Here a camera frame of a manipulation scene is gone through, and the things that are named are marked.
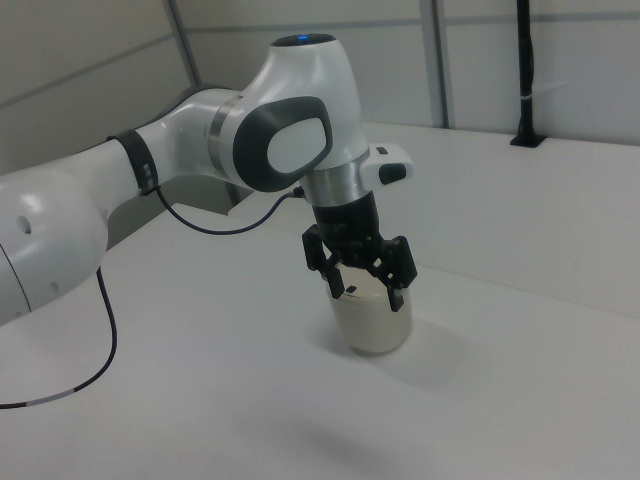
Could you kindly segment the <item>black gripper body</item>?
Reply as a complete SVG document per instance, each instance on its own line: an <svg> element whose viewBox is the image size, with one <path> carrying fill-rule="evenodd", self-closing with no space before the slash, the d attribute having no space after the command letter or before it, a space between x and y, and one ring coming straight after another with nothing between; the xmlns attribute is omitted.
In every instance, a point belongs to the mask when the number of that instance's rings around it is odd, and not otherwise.
<svg viewBox="0 0 640 480"><path fill-rule="evenodd" d="M323 246L347 266L366 266L366 239L382 237L374 193L341 206L314 206L313 213Z"/></svg>

